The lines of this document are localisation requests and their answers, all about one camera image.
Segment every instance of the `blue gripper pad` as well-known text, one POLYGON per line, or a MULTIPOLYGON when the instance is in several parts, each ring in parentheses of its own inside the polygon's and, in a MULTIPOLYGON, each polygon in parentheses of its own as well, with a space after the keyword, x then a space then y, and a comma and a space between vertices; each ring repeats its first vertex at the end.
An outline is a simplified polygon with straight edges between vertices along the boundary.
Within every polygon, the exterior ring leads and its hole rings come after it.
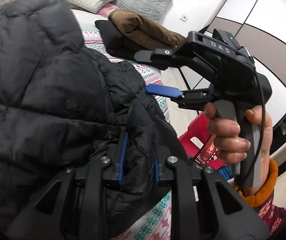
POLYGON ((183 95, 183 92, 178 88, 167 87, 162 85, 149 84, 146 86, 145 89, 148 94, 166 98, 179 98, 183 95))

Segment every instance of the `maroon sleeve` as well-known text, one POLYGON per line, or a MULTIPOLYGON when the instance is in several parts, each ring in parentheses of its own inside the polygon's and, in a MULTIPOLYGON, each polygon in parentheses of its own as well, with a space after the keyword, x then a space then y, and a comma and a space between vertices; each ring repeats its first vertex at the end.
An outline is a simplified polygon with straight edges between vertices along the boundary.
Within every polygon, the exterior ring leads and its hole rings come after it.
POLYGON ((274 192, 271 196, 260 206, 254 208, 259 217, 264 220, 270 228, 271 234, 281 225, 286 218, 286 208, 280 208, 273 204, 274 192))

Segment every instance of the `beige wardrobe panel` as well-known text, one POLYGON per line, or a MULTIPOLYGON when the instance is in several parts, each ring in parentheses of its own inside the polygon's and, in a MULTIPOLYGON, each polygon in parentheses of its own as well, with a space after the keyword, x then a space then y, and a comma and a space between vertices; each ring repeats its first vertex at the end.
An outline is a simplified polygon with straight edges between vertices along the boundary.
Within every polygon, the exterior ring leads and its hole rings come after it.
POLYGON ((286 85, 286 44, 247 24, 243 25, 236 39, 286 85))
POLYGON ((241 28, 242 24, 232 22, 226 19, 215 17, 211 25, 207 28, 207 31, 213 33, 214 29, 221 29, 235 35, 237 31, 241 28))

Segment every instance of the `hand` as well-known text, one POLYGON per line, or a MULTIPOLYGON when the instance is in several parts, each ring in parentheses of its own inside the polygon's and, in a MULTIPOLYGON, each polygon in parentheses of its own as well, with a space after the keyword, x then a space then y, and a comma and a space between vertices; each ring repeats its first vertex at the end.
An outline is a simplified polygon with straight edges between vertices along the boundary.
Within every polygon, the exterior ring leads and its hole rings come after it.
MULTIPOLYGON (((240 126, 237 122, 228 119, 215 118, 216 109, 211 103, 204 108, 205 116, 212 121, 209 123, 208 130, 211 134, 216 135, 214 139, 215 147, 220 149, 219 157, 226 164, 238 163, 243 161, 246 151, 250 148, 251 143, 238 137, 240 126)), ((256 106, 245 113, 250 123, 261 125, 262 107, 256 106)), ((271 116, 266 113, 264 136, 261 147, 261 185, 259 187, 245 187, 242 193, 245 197, 254 195, 265 183, 268 175, 270 162, 270 148, 273 139, 273 126, 271 116)))

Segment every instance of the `striped blanket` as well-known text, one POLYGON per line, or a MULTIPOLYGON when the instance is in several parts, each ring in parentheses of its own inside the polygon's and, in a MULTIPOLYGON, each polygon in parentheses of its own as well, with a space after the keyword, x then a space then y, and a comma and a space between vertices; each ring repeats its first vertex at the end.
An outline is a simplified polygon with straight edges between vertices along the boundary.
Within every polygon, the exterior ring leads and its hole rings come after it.
MULTIPOLYGON (((111 62, 120 62, 124 59, 112 57, 110 54, 106 52, 104 42, 101 38, 101 35, 98 31, 82 31, 84 37, 84 44, 86 47, 90 49, 95 49, 98 52, 102 53, 105 57, 109 59, 111 62)), ((135 67, 135 69, 141 74, 143 77, 145 84, 156 84, 162 85, 162 81, 160 78, 154 73, 154 71, 148 66, 144 64, 138 64, 137 62, 130 61, 129 62, 135 67)), ((165 119, 169 122, 169 110, 166 104, 166 98, 155 96, 157 103, 159 104, 165 119)))
MULTIPOLYGON (((106 56, 111 62, 120 62, 123 59, 112 57, 106 52, 104 42, 98 31, 82 31, 86 47, 95 49, 106 56)), ((145 83, 161 85, 160 78, 148 65, 129 61, 142 75, 145 83)), ((155 96, 166 120, 169 122, 169 110, 164 97, 155 96)), ((165 240, 171 238, 172 192, 167 195, 147 214, 141 217, 122 235, 112 240, 165 240)))

